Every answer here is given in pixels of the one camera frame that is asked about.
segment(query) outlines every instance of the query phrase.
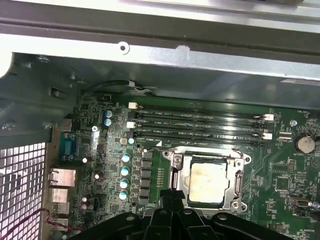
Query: perforated metal mesh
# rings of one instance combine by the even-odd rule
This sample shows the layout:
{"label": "perforated metal mesh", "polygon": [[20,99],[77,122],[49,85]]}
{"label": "perforated metal mesh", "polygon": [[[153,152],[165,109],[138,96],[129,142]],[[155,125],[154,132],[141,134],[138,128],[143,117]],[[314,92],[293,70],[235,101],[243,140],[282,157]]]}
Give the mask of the perforated metal mesh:
{"label": "perforated metal mesh", "polygon": [[[42,207],[46,144],[0,150],[0,234]],[[40,236],[40,214],[33,216],[8,240],[34,240]]]}

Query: cpu socket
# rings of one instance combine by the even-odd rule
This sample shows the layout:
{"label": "cpu socket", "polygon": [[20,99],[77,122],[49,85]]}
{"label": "cpu socket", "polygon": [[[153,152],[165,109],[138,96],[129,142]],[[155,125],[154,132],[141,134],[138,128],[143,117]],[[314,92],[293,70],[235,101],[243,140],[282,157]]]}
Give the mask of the cpu socket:
{"label": "cpu socket", "polygon": [[206,215],[247,210],[242,199],[244,166],[252,158],[236,149],[178,146],[162,152],[171,162],[169,188],[182,190],[184,207]]}

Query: motherboard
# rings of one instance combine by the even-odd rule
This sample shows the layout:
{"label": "motherboard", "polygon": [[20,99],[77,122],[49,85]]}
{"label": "motherboard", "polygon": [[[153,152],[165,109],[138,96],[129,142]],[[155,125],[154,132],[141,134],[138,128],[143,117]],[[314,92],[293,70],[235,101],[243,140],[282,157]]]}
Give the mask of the motherboard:
{"label": "motherboard", "polygon": [[161,190],[175,189],[208,218],[228,212],[320,239],[319,112],[95,93],[81,96],[71,119],[58,160],[76,171],[69,226],[143,216]]}

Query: black cable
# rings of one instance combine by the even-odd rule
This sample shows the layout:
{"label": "black cable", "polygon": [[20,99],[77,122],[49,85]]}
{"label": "black cable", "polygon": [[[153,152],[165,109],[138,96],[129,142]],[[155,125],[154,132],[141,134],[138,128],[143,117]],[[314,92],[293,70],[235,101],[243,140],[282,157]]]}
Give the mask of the black cable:
{"label": "black cable", "polygon": [[95,91],[99,91],[106,87],[112,87],[112,86],[128,86],[133,88],[136,92],[142,93],[146,96],[154,96],[154,94],[151,92],[151,90],[145,89],[142,85],[136,84],[133,81],[130,80],[109,80],[104,82],[99,82],[94,85],[89,86],[87,89],[84,90],[85,93],[92,93]]}

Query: cable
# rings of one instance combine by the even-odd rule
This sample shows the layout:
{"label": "cable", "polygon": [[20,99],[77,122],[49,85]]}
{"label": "cable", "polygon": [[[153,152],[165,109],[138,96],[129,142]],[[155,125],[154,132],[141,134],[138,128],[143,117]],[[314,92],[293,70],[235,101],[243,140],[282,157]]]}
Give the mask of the cable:
{"label": "cable", "polygon": [[51,224],[52,226],[58,226],[58,227],[62,227],[65,229],[68,229],[70,231],[76,231],[76,230],[83,230],[81,227],[70,227],[67,225],[63,225],[61,223],[58,222],[54,222],[54,221],[50,221],[50,211],[46,208],[40,208],[36,211],[34,211],[33,213],[31,213],[29,216],[26,216],[24,219],[22,219],[17,225],[13,226],[12,228],[10,228],[8,230],[8,232],[3,235],[2,237],[0,237],[0,240],[5,240],[11,233],[13,233],[15,231],[16,228],[18,228],[21,224],[25,223],[26,221],[28,221],[30,218],[32,218],[33,216],[37,215],[40,212],[46,212],[46,217],[45,217],[45,223],[46,224]]}
{"label": "cable", "polygon": [[99,82],[97,84],[94,84],[88,87],[87,89],[84,90],[84,92],[92,93],[102,88],[112,87],[112,86],[127,86],[130,88],[133,88],[137,93],[145,94],[147,96],[153,96],[153,93],[151,90],[145,89],[143,86],[138,85],[134,81],[130,81],[130,80],[109,80],[109,81]]}

